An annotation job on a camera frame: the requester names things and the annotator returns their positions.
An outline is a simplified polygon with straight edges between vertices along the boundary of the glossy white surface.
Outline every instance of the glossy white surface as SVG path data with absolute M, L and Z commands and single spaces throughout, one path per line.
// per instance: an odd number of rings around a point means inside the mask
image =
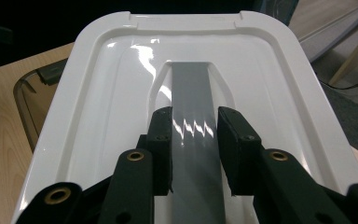
M 48 112 L 12 222 L 44 187 L 86 189 L 111 175 L 118 155 L 171 105 L 172 62 L 208 63 L 213 106 L 239 110 L 265 148 L 292 153 L 320 184 L 345 193 L 358 163 L 292 32 L 256 12 L 131 15 L 91 23 L 77 38 Z M 251 197 L 230 197 L 227 223 L 257 223 Z M 171 223 L 171 196 L 156 223 Z

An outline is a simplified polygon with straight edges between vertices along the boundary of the wooden table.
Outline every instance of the wooden table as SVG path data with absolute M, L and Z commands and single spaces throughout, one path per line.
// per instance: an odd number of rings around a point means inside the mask
M 13 95 L 26 73 L 67 58 L 73 44 L 0 67 L 0 223 L 10 222 L 33 156 Z

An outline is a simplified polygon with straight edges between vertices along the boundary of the gray carpet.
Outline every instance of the gray carpet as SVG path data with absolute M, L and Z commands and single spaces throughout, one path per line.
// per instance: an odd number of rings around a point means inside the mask
M 358 149 L 358 104 L 325 85 L 323 88 L 348 141 Z

